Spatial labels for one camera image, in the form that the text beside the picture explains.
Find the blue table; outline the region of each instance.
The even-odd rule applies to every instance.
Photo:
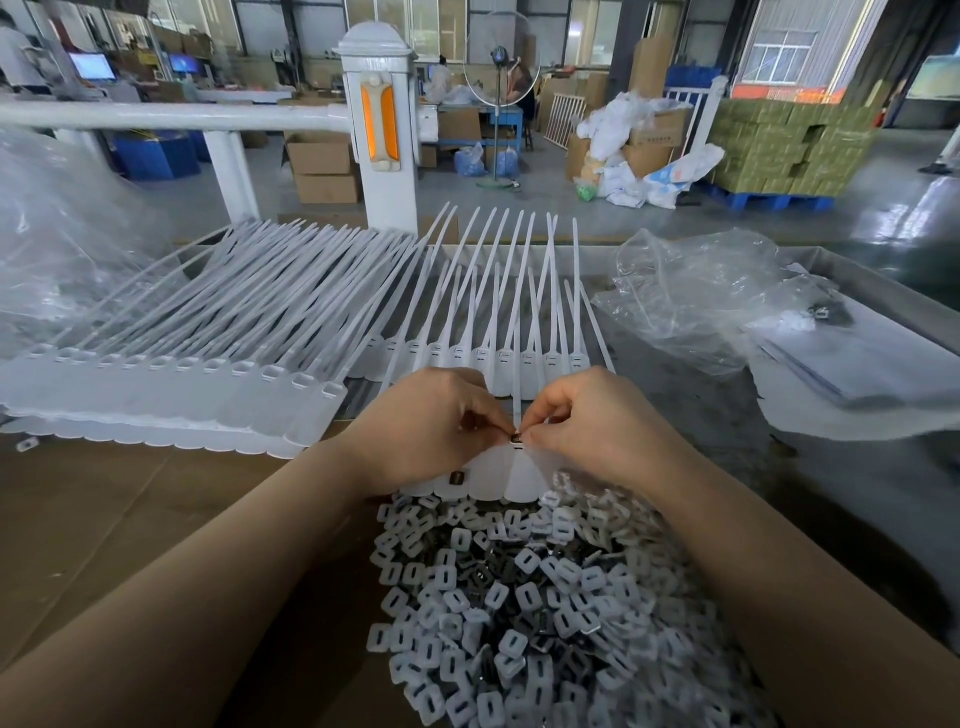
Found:
[[[489,119],[491,126],[494,122],[494,116],[496,114],[496,109],[494,107],[489,107],[486,104],[469,104],[469,105],[458,105],[458,106],[448,106],[447,104],[439,104],[437,106],[437,113],[443,113],[444,111],[462,111],[463,109],[477,109],[477,113],[481,117],[486,116]],[[500,108],[500,127],[513,127],[516,130],[516,139],[500,139],[499,145],[502,148],[513,147],[516,149],[516,153],[519,155],[523,151],[523,109],[521,109],[516,104],[510,104],[508,107]],[[477,144],[482,144],[485,147],[493,146],[492,139],[447,139],[441,137],[437,141],[438,146],[457,146],[457,147],[475,147]]]

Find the stacked boxes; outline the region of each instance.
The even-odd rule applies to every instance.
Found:
[[[727,155],[708,181],[734,193],[836,197],[873,143],[873,118],[856,107],[725,99],[709,141]]]

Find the factory floor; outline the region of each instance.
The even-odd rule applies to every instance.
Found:
[[[917,170],[934,161],[949,132],[884,130],[867,163],[833,210],[812,213],[748,208],[733,212],[700,192],[695,206],[676,210],[645,206],[628,209],[602,200],[583,203],[564,178],[564,150],[536,135],[536,151],[524,153],[518,192],[480,189],[459,178],[450,159],[438,169],[420,170],[420,213],[436,213],[450,201],[461,213],[481,206],[510,206],[561,215],[558,235],[568,239],[576,217],[582,239],[622,242],[641,228],[669,238],[745,228],[781,245],[824,245],[874,268],[927,296],[960,308],[960,179],[931,177]],[[249,150],[248,160],[264,217],[280,212],[355,210],[360,206],[304,206],[297,197],[289,166],[280,168],[282,140]],[[227,211],[213,169],[203,165],[199,177],[144,184],[155,205],[168,210],[179,239],[194,239],[225,225]]]

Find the blue plastic bin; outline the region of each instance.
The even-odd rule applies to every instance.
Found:
[[[158,139],[118,134],[113,146],[129,179],[135,182],[178,180],[200,174],[193,140],[186,133],[156,132]]]
[[[206,137],[203,132],[187,132],[193,141],[193,148],[197,150],[197,159],[200,161],[212,161],[210,150],[206,148]]]
[[[722,70],[718,65],[672,65],[666,72],[666,85],[672,88],[710,88]]]

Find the orange reflector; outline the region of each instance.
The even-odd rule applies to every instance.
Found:
[[[377,159],[376,133],[373,131],[373,111],[370,103],[370,93],[365,86],[360,88],[363,98],[363,117],[367,126],[367,147],[370,159]],[[387,146],[387,156],[394,161],[400,161],[400,149],[396,140],[396,111],[394,109],[394,88],[388,86],[380,96],[380,108],[383,112],[383,137]]]

